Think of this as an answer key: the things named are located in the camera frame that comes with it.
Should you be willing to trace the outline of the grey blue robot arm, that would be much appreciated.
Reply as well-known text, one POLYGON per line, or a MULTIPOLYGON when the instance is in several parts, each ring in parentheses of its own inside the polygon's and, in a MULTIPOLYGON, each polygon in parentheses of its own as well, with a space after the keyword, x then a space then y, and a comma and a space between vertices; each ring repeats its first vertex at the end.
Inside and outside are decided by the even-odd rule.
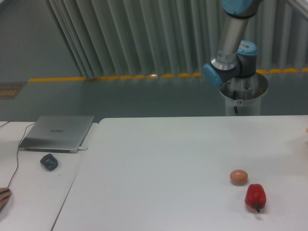
POLYGON ((221 6, 227 20, 219 39, 217 52, 210 63, 203 66, 203 74, 213 86, 221 86, 243 73, 243 64, 238 56, 248 21, 258 11, 260 0, 222 0, 221 6))

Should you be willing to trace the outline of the person's hand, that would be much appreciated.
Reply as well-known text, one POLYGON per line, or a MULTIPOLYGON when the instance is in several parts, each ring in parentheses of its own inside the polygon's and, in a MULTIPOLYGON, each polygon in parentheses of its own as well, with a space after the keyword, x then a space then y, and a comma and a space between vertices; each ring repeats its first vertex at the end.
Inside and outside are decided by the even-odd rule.
POLYGON ((12 195, 12 191, 0 194, 0 209, 3 209, 4 206, 8 203, 10 197, 12 195))

